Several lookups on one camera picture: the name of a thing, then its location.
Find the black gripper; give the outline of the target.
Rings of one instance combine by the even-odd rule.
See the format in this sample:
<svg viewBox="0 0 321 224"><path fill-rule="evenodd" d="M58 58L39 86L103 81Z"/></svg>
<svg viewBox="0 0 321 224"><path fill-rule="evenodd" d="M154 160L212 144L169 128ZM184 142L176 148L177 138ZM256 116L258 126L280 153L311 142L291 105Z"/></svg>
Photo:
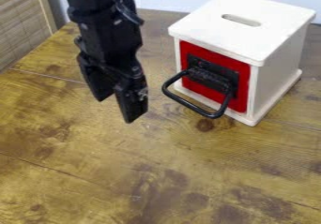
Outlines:
<svg viewBox="0 0 321 224"><path fill-rule="evenodd" d="M75 8L73 21L81 31L75 39L81 50L77 60L91 93L98 101L115 94L130 124L149 110L149 86L137 58L143 45L141 26L145 21L134 8Z"/></svg>

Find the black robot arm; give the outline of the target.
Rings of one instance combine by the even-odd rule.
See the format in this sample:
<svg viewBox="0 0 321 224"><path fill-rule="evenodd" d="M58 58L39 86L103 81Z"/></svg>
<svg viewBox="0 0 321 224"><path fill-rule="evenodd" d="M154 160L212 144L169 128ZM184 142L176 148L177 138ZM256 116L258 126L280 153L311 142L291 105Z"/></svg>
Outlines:
<svg viewBox="0 0 321 224"><path fill-rule="evenodd" d="M149 86L137 52L143 45L134 0L69 0L81 35L77 60L95 98L117 97L125 121L149 110Z"/></svg>

